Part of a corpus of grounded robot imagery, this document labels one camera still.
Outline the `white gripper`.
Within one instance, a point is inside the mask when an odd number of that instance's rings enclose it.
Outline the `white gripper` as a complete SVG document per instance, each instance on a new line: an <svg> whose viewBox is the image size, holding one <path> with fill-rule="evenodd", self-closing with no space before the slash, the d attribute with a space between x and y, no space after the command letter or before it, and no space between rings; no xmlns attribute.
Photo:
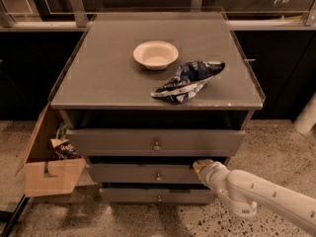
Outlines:
<svg viewBox="0 0 316 237"><path fill-rule="evenodd" d="M223 164L209 159L196 160L193 167L202 183L214 192L225 183L229 173Z"/></svg>

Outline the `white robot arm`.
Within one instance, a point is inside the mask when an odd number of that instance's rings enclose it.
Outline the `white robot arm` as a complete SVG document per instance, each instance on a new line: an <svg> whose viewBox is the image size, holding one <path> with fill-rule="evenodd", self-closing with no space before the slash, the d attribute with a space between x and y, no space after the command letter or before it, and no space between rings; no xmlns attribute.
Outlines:
<svg viewBox="0 0 316 237"><path fill-rule="evenodd" d="M316 199L276 185L242 170L228 170L222 163L196 160L201 182L217 194L230 212L253 217L260 204L312 236L316 235Z"/></svg>

